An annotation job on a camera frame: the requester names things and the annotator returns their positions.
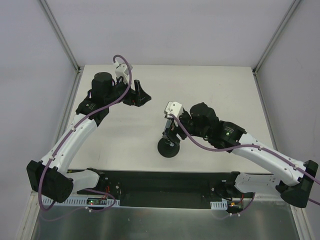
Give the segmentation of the black phone stand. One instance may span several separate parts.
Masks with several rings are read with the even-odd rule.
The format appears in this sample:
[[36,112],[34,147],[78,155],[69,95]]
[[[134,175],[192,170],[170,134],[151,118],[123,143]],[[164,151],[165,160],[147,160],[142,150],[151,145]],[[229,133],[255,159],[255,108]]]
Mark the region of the black phone stand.
[[174,144],[168,139],[161,138],[158,141],[157,150],[161,156],[165,158],[173,158],[179,153],[180,146]]

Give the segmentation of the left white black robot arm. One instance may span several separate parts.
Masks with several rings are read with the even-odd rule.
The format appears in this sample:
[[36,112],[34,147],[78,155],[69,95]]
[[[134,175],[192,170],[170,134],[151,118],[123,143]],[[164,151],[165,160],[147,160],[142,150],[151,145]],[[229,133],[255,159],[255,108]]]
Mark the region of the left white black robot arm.
[[94,75],[91,89],[78,105],[64,134],[41,160],[28,163],[26,171],[33,191],[57,203],[63,203],[71,193],[83,189],[96,195],[105,191],[106,183],[98,170],[88,168],[73,175],[68,173],[68,168],[84,141],[109,114],[110,106],[124,103],[141,107],[152,99],[142,89],[139,80],[133,83],[134,88],[131,88],[126,73],[120,73],[116,78],[108,72]]

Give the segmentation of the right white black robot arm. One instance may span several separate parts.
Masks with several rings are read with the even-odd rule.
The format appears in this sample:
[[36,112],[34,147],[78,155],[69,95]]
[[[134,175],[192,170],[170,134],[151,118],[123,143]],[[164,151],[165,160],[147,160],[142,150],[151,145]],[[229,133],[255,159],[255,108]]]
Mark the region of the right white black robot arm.
[[301,161],[266,146],[244,128],[230,121],[220,120],[214,109],[201,102],[185,110],[183,105],[170,101],[164,109],[167,120],[158,152],[172,158],[180,151],[180,142],[190,139],[199,148],[214,152],[227,152],[245,158],[268,171],[267,174],[231,172],[215,188],[218,196],[231,200],[239,194],[260,193],[280,197],[286,203],[306,208],[311,202],[319,165]]

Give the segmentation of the left aluminium frame post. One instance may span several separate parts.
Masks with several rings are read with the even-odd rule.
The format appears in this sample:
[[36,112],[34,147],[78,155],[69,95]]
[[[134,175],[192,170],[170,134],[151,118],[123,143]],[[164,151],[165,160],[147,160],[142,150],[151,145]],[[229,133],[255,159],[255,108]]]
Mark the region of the left aluminium frame post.
[[38,4],[40,5],[45,17],[48,20],[49,25],[51,26],[53,33],[57,37],[57,40],[62,47],[67,59],[72,65],[72,68],[76,73],[79,73],[81,70],[81,66],[79,65],[78,61],[76,60],[70,45],[68,44],[60,26],[59,23],[56,20],[56,17],[54,16],[53,11],[51,10],[48,1],[47,0],[38,0]]

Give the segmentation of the aluminium frame post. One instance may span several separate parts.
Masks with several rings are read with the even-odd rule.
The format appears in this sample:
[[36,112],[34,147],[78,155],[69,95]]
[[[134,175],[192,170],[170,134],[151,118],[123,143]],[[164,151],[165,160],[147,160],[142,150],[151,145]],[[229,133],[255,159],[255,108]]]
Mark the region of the aluminium frame post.
[[298,8],[302,4],[302,2],[303,2],[303,0],[293,0],[291,2],[291,4],[289,5],[289,8],[285,12],[283,18],[281,19],[280,23],[278,24],[276,30],[274,31],[272,37],[270,38],[270,40],[268,42],[268,44],[266,45],[265,49],[263,50],[258,62],[256,63],[256,65],[252,69],[254,76],[256,76],[258,74],[258,72],[260,71],[260,69],[262,68],[264,62],[266,61],[266,59],[270,55],[271,51],[275,47],[276,43],[280,39],[282,33],[286,29],[287,25],[289,24],[289,22],[293,18],[294,14],[298,10]]
[[38,4],[40,5],[45,17],[48,20],[49,25],[51,26],[53,33],[57,37],[57,40],[62,47],[67,59],[72,65],[72,68],[76,73],[79,73],[81,70],[81,66],[79,65],[78,61],[76,60],[70,45],[68,44],[60,26],[59,23],[56,20],[56,17],[54,16],[53,11],[51,10],[48,1],[47,0],[38,0]]

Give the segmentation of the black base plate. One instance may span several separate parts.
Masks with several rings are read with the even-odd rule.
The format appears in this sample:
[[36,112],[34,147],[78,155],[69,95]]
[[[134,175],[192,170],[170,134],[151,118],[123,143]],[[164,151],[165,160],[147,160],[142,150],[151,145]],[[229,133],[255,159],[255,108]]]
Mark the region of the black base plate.
[[94,189],[110,193],[122,207],[209,209],[223,197],[253,197],[231,186],[235,178],[235,172],[104,170]]

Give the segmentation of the right aluminium frame post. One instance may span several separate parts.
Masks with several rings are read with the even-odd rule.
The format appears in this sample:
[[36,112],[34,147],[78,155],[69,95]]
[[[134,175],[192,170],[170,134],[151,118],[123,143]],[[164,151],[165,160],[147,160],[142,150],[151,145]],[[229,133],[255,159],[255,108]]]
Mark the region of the right aluminium frame post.
[[258,72],[260,71],[260,69],[262,68],[264,62],[266,61],[266,59],[270,55],[271,51],[275,47],[276,43],[280,39],[282,33],[286,29],[287,25],[289,24],[289,22],[293,18],[294,14],[298,10],[298,8],[302,4],[302,2],[303,2],[303,0],[293,0],[291,2],[291,4],[289,5],[289,8],[285,12],[283,18],[281,19],[280,23],[278,24],[276,30],[274,31],[272,37],[270,38],[270,40],[268,42],[268,44],[266,45],[265,49],[263,50],[258,62],[256,63],[256,65],[252,69],[254,76],[256,76],[258,74]]

